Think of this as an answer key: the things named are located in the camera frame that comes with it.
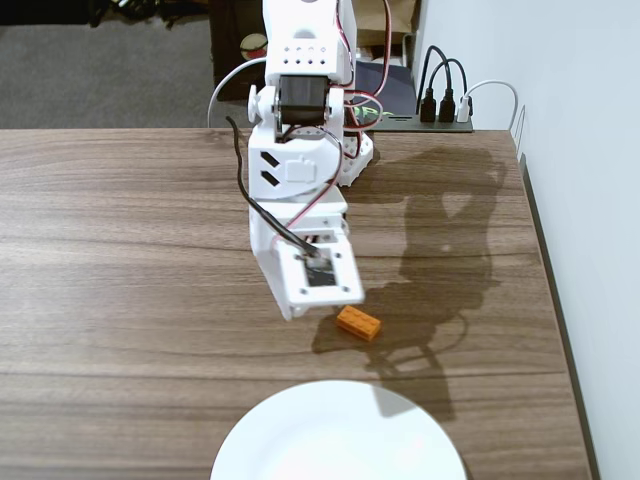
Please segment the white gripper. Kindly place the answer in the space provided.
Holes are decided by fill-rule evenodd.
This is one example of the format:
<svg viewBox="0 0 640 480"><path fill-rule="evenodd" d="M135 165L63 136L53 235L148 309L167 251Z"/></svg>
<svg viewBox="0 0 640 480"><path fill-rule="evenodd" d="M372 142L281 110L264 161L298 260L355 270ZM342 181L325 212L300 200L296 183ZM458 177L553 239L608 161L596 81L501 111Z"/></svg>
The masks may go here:
<svg viewBox="0 0 640 480"><path fill-rule="evenodd" d="M279 200L257 199L257 203L301 240L317 236L314 244L318 248L329 248L336 258L349 258L349 233L344 219L348 206L337 187L331 187L322 199L302 214L318 192ZM325 304L315 294L300 304L290 302L290 290L285 285L284 263L292 267L291 273L301 273L305 266L303 256L292 254L283 263L279 254L275 253L276 245L278 242L287 244L287 241L253 208L250 209L249 228L252 253L258 258L258 265L284 319L293 320L311 308L324 307Z"/></svg>

